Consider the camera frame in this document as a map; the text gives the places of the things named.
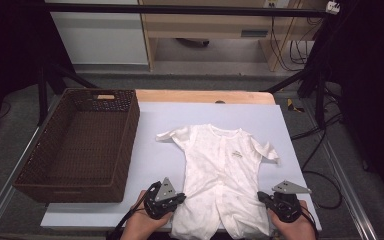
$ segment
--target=power outlet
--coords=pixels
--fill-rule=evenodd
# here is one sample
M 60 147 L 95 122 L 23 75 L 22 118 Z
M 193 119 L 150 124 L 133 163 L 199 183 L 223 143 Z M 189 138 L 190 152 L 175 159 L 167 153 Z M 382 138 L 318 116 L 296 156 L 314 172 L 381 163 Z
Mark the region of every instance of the power outlet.
M 329 1 L 327 3 L 327 6 L 326 6 L 326 12 L 327 13 L 336 15 L 336 14 L 338 14 L 339 10 L 340 10 L 339 3 L 336 3 L 333 1 Z
M 278 0 L 266 0 L 264 2 L 265 8 L 277 8 Z

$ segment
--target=tripod leg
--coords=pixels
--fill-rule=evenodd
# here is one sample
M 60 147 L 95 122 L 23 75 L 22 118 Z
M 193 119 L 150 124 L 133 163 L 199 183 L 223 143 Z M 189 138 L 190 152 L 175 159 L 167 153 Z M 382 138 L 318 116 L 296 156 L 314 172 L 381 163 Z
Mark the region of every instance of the tripod leg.
M 77 74 L 70 72 L 70 71 L 64 69 L 63 67 L 61 67 L 57 64 L 52 64 L 52 68 L 55 71 L 57 71 L 59 74 L 76 81 L 77 83 L 81 84 L 82 86 L 85 86 L 87 88 L 98 88 L 96 85 L 86 81 L 85 79 L 79 77 Z
M 269 92 L 269 93 L 275 93 L 277 91 L 280 91 L 281 89 L 289 86 L 290 84 L 296 82 L 296 81 L 299 81 L 300 79 L 304 78 L 309 72 L 310 72 L 310 68 L 309 67 L 306 67 L 304 68 L 303 70 L 295 73 L 294 75 L 288 77 L 287 79 L 283 80 L 282 82 L 274 85 L 273 87 L 270 87 L 266 90 L 262 90 L 260 92 Z
M 67 88 L 67 85 L 65 84 L 63 77 L 60 74 L 58 74 L 56 71 L 52 71 L 52 69 L 49 69 L 49 71 L 46 71 L 45 77 L 46 77 L 46 82 L 49 84 L 49 86 L 52 88 L 55 94 L 61 95 L 64 92 L 64 90 Z
M 46 116 L 48 115 L 48 96 L 46 90 L 46 80 L 44 76 L 44 68 L 41 67 L 37 73 L 37 85 L 39 88 L 39 122 L 38 126 L 41 126 Z
M 314 118 L 316 119 L 317 124 L 320 129 L 326 129 L 326 123 L 324 120 L 324 107 L 323 107 L 323 97 L 324 97 L 324 88 L 325 80 L 323 74 L 320 73 L 319 82 L 317 84 L 316 92 L 316 113 Z

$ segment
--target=white table surface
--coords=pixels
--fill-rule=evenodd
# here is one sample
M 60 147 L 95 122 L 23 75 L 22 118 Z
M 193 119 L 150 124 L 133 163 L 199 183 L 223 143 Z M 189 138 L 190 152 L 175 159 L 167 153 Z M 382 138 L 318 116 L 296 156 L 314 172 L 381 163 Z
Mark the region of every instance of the white table surface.
M 259 190 L 272 194 L 284 180 L 306 187 L 282 112 L 277 105 L 140 102 L 140 119 L 134 142 L 124 200 L 121 203 L 52 203 L 41 226 L 56 230 L 108 230 L 114 228 L 136 202 L 141 190 L 168 177 L 176 191 L 183 188 L 185 156 L 174 142 L 157 142 L 155 136 L 186 125 L 207 124 L 251 133 L 269 141 L 281 158 L 279 165 L 263 161 Z M 309 194 L 298 194 L 321 230 Z

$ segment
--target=white cabinet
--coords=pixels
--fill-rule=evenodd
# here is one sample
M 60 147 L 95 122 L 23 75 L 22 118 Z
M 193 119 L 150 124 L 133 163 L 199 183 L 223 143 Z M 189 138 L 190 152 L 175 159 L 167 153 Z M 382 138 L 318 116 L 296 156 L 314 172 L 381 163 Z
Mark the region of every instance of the white cabinet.
M 137 4 L 136 0 L 46 0 L 49 3 Z M 139 14 L 51 13 L 73 64 L 147 65 Z

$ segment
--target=printed logo on romper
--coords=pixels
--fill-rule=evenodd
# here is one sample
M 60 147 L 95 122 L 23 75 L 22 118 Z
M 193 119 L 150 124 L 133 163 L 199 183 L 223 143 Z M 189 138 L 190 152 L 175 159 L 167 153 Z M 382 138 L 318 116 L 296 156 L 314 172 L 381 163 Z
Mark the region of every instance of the printed logo on romper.
M 240 152 L 238 152 L 238 151 L 234 151 L 232 153 L 232 156 L 242 158 L 242 154 Z

